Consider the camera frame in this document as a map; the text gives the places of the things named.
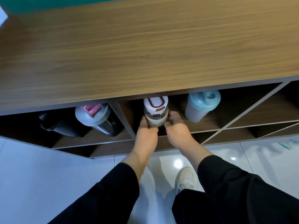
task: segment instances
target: teal object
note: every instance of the teal object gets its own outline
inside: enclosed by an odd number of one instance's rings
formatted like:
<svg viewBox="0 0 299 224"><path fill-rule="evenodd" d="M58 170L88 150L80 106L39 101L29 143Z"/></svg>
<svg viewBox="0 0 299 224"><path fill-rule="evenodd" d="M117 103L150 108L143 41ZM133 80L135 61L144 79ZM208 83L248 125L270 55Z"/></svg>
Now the teal object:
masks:
<svg viewBox="0 0 299 224"><path fill-rule="evenodd" d="M65 8L113 0L0 0L0 6L12 14Z"/></svg>
<svg viewBox="0 0 299 224"><path fill-rule="evenodd" d="M190 93L188 103L198 111L209 112L214 110L221 100L218 90Z"/></svg>

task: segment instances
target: person's left hand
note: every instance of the person's left hand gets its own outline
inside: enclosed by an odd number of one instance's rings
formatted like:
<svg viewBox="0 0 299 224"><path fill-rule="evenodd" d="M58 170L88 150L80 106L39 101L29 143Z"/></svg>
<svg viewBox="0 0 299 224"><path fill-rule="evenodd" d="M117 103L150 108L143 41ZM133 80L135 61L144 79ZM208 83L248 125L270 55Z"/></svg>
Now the person's left hand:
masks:
<svg viewBox="0 0 299 224"><path fill-rule="evenodd" d="M133 150L153 152L158 143L158 127L148 128L145 116L141 118Z"/></svg>

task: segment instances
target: white bottle lid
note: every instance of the white bottle lid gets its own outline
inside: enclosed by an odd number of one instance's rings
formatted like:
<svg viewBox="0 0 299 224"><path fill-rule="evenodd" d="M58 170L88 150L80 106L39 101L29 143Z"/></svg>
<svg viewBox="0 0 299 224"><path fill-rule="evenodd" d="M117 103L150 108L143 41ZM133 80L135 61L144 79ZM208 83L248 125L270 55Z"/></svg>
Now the white bottle lid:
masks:
<svg viewBox="0 0 299 224"><path fill-rule="evenodd" d="M168 105L168 97L152 97L143 99L145 108L149 113L152 114L161 114L165 111Z"/></svg>

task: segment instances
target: green object on floor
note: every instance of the green object on floor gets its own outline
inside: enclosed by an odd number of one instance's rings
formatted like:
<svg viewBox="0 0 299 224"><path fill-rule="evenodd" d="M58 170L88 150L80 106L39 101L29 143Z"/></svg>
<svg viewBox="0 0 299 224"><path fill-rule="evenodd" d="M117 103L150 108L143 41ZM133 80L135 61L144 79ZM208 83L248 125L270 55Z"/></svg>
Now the green object on floor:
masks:
<svg viewBox="0 0 299 224"><path fill-rule="evenodd" d="M112 0L0 0L0 6L8 13L20 14L105 1Z"/></svg>

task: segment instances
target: hand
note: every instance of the hand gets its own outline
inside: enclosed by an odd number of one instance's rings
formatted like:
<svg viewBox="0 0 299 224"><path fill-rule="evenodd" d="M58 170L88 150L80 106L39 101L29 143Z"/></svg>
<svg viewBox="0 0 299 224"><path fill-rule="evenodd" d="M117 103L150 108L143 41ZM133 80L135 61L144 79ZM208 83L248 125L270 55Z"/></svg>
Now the hand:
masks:
<svg viewBox="0 0 299 224"><path fill-rule="evenodd" d="M166 128L167 138L175 148L184 150L191 145L198 144L191 136L188 127L178 112L170 111L168 115L173 124L168 121L164 123L164 126Z"/></svg>
<svg viewBox="0 0 299 224"><path fill-rule="evenodd" d="M158 143L158 127L148 128L145 116L141 118L133 150L153 152Z"/></svg>

